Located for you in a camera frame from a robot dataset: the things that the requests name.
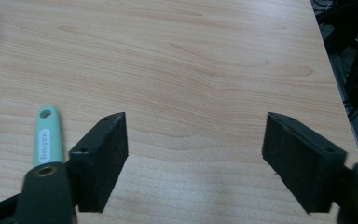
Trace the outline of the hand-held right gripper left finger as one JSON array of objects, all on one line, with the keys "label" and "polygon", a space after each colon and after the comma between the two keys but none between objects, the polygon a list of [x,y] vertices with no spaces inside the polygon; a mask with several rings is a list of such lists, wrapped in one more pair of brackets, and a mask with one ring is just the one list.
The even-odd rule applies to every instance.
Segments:
[{"label": "hand-held right gripper left finger", "polygon": [[103,212],[128,155],[124,112],[101,119],[70,150],[69,180],[80,212]]}]

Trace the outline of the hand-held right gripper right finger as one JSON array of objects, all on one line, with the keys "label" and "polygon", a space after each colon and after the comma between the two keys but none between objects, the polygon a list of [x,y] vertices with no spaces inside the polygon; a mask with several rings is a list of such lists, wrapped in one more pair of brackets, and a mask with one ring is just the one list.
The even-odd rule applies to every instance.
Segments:
[{"label": "hand-held right gripper right finger", "polygon": [[327,213],[347,152],[291,117],[269,112],[263,159],[308,213]]}]

